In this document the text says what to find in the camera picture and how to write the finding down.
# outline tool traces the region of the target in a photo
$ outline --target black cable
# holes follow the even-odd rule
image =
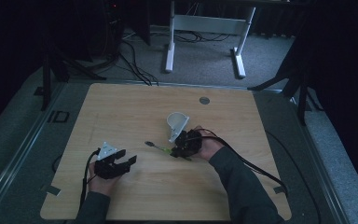
[[[87,181],[87,184],[88,184],[93,178],[95,178],[95,176],[97,176],[97,175],[94,175],[93,177],[91,177],[91,178]]]
[[[312,102],[313,106],[314,106],[317,110],[319,110],[319,111],[324,111],[324,109],[321,108],[321,107],[316,103],[316,101],[313,99],[312,95],[310,95],[310,93],[309,93],[308,91],[307,91],[307,95],[308,95],[308,97],[310,98],[310,101]]]
[[[114,56],[109,55],[106,57],[106,62],[97,63],[97,64],[94,64],[91,66],[87,66],[87,68],[91,71],[95,71],[95,70],[101,69],[101,68],[106,68],[106,67],[112,66],[112,63],[114,63],[115,60],[116,60],[116,58]]]
[[[263,169],[259,168],[258,166],[252,164],[251,162],[247,161],[244,157],[242,157],[240,154],[238,154],[237,151],[235,151],[235,149],[229,144],[227,143],[225,140],[223,140],[222,138],[218,137],[215,133],[211,132],[210,130],[207,130],[207,129],[197,129],[197,131],[199,130],[204,130],[204,131],[207,131],[207,132],[210,132],[212,133],[214,136],[201,136],[201,137],[195,137],[195,138],[189,138],[189,139],[186,139],[186,141],[191,141],[191,140],[196,140],[196,139],[200,139],[200,138],[210,138],[210,139],[214,139],[214,140],[217,140],[218,142],[220,142],[221,144],[223,144],[224,146],[228,147],[232,152],[234,152],[237,157],[246,165],[248,166],[252,171],[256,172],[256,173],[259,173],[261,175],[265,175],[267,176],[268,178],[272,179],[273,181],[277,182],[279,185],[281,185],[282,189],[283,189],[283,192],[284,194],[286,195],[286,198],[289,196],[288,195],[288,190],[287,190],[287,187],[286,185],[280,180],[278,179],[277,177],[269,174],[268,172],[264,171]]]
[[[125,57],[124,55],[122,55],[120,53],[120,57],[125,61],[125,63],[130,67],[131,71],[133,72],[134,75],[136,75],[138,78],[140,78],[146,85],[148,86],[152,86],[152,82],[150,79],[152,79],[153,81],[155,81],[158,85],[158,80],[156,77],[154,77],[153,75],[151,75],[150,73],[147,73],[144,69],[141,69],[140,67],[138,67],[137,63],[136,63],[136,53],[135,53],[135,48],[133,47],[132,44],[130,44],[129,42],[122,40],[122,43],[128,45],[131,47],[131,52],[132,52],[132,63],[130,63]]]
[[[191,9],[193,9],[193,7],[196,7],[196,8],[194,9],[194,13],[193,13],[193,16],[194,16],[194,15],[197,13],[197,8],[199,7],[199,3],[193,3],[192,6],[191,6],[191,8],[188,9],[186,15],[190,14],[190,11],[191,11]]]
[[[98,150],[93,151],[91,153],[91,155],[89,155],[89,159],[87,160],[87,164],[86,164],[86,169],[84,171],[84,177],[83,177],[83,186],[82,186],[82,190],[81,190],[81,195],[80,195],[80,205],[79,205],[79,211],[81,206],[83,205],[83,202],[86,200],[86,189],[87,189],[87,172],[89,170],[89,166],[90,166],[90,162],[93,156],[98,155],[98,153],[100,153],[100,148],[98,148]]]
[[[139,75],[138,73],[136,73],[136,71],[131,66],[131,63],[124,57],[124,55],[122,55],[121,53],[119,53],[119,55],[120,55],[120,58],[123,59],[124,62],[129,66],[129,68],[131,69],[131,71],[133,72],[134,75],[136,75],[139,79],[141,79],[143,81],[143,83],[146,84],[147,86],[151,86],[151,82],[148,78],[143,77],[143,76]]]
[[[226,35],[226,37],[224,37],[222,39],[218,39],[219,37],[223,36],[223,35],[218,35],[217,37],[214,37],[214,38],[205,38],[205,37],[202,36],[202,34],[194,32],[194,31],[180,31],[180,32],[177,32],[177,33],[178,34],[188,34],[188,35],[195,36],[194,39],[188,39],[188,38],[185,38],[185,37],[182,37],[182,36],[179,36],[179,35],[175,36],[175,38],[178,41],[187,42],[187,43],[199,43],[199,42],[210,42],[210,41],[218,42],[218,41],[224,41],[224,40],[226,40],[227,38],[230,37],[230,35]]]
[[[287,156],[290,158],[290,160],[292,161],[293,165],[296,167],[297,171],[298,171],[298,174],[300,175],[307,191],[308,191],[308,194],[310,195],[310,198],[312,199],[312,202],[313,202],[313,205],[315,206],[315,210],[316,210],[316,213],[317,213],[317,216],[318,216],[318,223],[321,223],[321,211],[319,209],[319,206],[318,204],[316,203],[316,200],[315,198],[313,197],[313,194],[310,192],[310,187],[308,186],[304,176],[302,175],[297,163],[295,162],[295,160],[293,159],[292,155],[289,153],[289,150],[287,150],[287,148],[284,146],[284,144],[281,142],[281,140],[278,139],[278,137],[276,137],[274,134],[270,133],[269,131],[265,130],[265,132],[267,134],[269,134],[272,138],[275,139],[275,141],[278,142],[279,145],[281,145],[281,147],[283,148],[283,150],[286,152]]]

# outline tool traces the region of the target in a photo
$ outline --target table surface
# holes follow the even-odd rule
[[[203,105],[200,97],[208,97]],[[186,131],[202,125],[225,139],[246,160],[279,178],[269,142],[250,91],[219,88],[92,84],[62,155],[41,209],[45,219],[74,219],[82,178],[91,152],[107,142],[127,155],[137,155],[131,171],[121,177],[112,194],[107,219],[229,220],[227,194],[217,172],[201,159],[176,159],[145,141],[173,147],[167,117],[190,117]],[[279,185],[257,175],[284,219],[291,217]]]

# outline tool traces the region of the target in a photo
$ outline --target hand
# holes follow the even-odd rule
[[[95,162],[89,165],[89,191],[101,193],[110,197],[110,195],[112,194],[113,186],[121,178],[121,175],[113,179],[103,179],[99,176],[95,176],[94,169]]]
[[[205,130],[202,129],[201,126],[197,126],[194,131],[198,131],[202,136],[211,136],[214,137],[214,134],[207,133]],[[211,157],[222,148],[224,145],[219,141],[212,139],[212,138],[203,138],[202,139],[202,147],[196,156],[200,156],[201,158],[209,161]]]

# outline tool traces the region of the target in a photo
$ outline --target table leg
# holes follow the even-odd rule
[[[174,20],[175,20],[175,2],[171,1],[171,18],[170,18],[170,44],[168,46],[167,62],[165,71],[170,73],[173,68],[173,54],[175,51],[175,43],[173,42],[174,35]]]
[[[249,29],[251,27],[252,18],[254,16],[254,14],[255,14],[255,7],[252,7],[251,12],[248,14],[248,17],[246,18],[246,25],[245,25],[245,27],[243,29],[243,33],[241,35],[240,44],[238,45],[237,48],[234,48],[235,63],[237,65],[237,69],[238,69],[238,76],[241,78],[246,77],[245,69],[243,67],[241,53],[243,50],[243,46],[245,45],[246,37],[249,33]]]

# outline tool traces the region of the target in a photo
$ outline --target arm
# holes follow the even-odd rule
[[[196,129],[200,129],[203,136],[213,136],[200,126]],[[233,223],[283,222],[257,176],[228,147],[214,139],[203,139],[198,154],[219,174]]]
[[[121,176],[102,179],[95,176],[94,165],[89,165],[89,193],[77,213],[75,224],[104,224],[109,209],[110,195]]]

